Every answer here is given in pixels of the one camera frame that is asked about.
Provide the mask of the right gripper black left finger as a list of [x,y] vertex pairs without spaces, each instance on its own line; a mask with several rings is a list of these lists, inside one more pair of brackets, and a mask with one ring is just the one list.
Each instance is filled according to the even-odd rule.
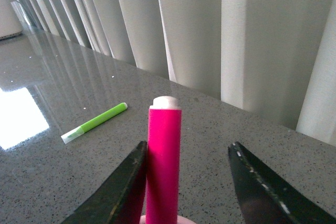
[[140,141],[104,183],[63,223],[140,223],[147,142]]

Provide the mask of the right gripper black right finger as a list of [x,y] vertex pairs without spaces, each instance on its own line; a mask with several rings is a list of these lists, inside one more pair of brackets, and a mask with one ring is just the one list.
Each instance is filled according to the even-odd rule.
[[335,223],[239,142],[228,147],[228,158],[245,223]]

